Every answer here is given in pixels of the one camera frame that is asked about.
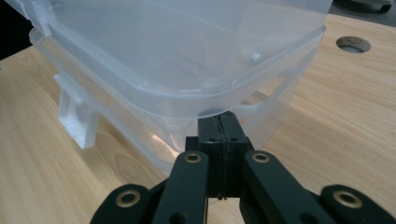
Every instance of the metal grommet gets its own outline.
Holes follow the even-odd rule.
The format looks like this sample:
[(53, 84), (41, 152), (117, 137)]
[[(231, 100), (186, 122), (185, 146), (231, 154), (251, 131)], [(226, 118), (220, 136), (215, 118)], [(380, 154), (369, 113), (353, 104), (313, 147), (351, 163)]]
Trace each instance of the metal grommet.
[[(122, 198), (126, 195), (134, 195), (134, 198), (131, 201), (125, 201)], [(135, 189), (127, 189), (124, 192), (120, 193), (119, 196), (117, 196), (116, 199), (116, 204), (119, 207), (131, 207), (137, 204), (140, 201), (140, 193), (139, 191)]]
[(184, 156), (184, 160), (186, 160), (187, 162), (198, 162), (201, 160), (201, 156), (191, 153)]
[(268, 162), (270, 160), (270, 158), (263, 153), (256, 153), (252, 156), (252, 158), (257, 162)]
[(332, 196), (337, 202), (350, 208), (360, 208), (363, 206), (361, 199), (342, 189), (335, 191)]

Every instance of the round hole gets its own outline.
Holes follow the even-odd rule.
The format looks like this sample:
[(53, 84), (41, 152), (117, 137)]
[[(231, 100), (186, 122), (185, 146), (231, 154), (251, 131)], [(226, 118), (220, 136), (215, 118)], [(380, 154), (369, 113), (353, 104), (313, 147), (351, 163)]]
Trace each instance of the round hole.
[(184, 214), (181, 213), (174, 213), (172, 216), (169, 217), (170, 224), (185, 224), (187, 223), (187, 218)]
[(304, 224), (319, 224), (318, 219), (316, 217), (312, 216), (311, 214), (308, 214), (308, 213), (300, 214), (300, 220)]
[(367, 40), (356, 36), (340, 37), (335, 44), (338, 48), (350, 53), (364, 53), (371, 49), (371, 44)]
[(131, 207), (140, 201), (140, 193), (135, 189), (127, 189), (117, 196), (116, 204), (119, 207)]
[(184, 157), (187, 162), (198, 162), (201, 160), (201, 156), (198, 154), (188, 154)]
[(268, 162), (270, 160), (265, 154), (256, 153), (253, 155), (253, 160), (257, 162)]
[(363, 202), (361, 201), (361, 199), (345, 190), (337, 190), (335, 193), (332, 194), (332, 196), (337, 202), (346, 207), (360, 208), (363, 206)]

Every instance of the plastic container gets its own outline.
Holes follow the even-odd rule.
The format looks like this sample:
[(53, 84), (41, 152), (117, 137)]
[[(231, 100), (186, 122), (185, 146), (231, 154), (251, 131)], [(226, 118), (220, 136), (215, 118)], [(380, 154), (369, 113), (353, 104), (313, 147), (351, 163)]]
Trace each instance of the plastic container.
[(198, 118), (232, 110), (256, 146), (268, 139), (332, 2), (7, 1), (60, 71), (60, 119), (78, 144), (92, 146), (102, 114), (165, 172)]

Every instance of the wood grain surface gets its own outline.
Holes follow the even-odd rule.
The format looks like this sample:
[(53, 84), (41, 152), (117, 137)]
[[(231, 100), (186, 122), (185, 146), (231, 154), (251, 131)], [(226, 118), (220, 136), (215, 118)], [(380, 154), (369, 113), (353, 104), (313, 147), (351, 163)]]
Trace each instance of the wood grain surface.
[[(316, 193), (343, 184), (396, 216), (396, 29), (329, 15), (318, 55), (265, 145)], [(338, 37), (359, 36), (353, 54)], [(89, 223), (114, 188), (165, 178), (106, 120), (81, 150), (57, 118), (56, 69), (34, 48), (0, 62), (0, 223)], [(243, 223), (238, 201), (212, 203), (209, 223)]]

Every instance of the black object in background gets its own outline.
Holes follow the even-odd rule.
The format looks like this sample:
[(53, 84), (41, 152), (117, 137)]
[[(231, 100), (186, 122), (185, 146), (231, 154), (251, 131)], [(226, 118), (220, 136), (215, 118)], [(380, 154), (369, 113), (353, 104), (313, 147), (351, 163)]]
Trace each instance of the black object in background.
[(32, 46), (29, 41), (32, 23), (3, 0), (0, 0), (0, 27), (0, 60)]

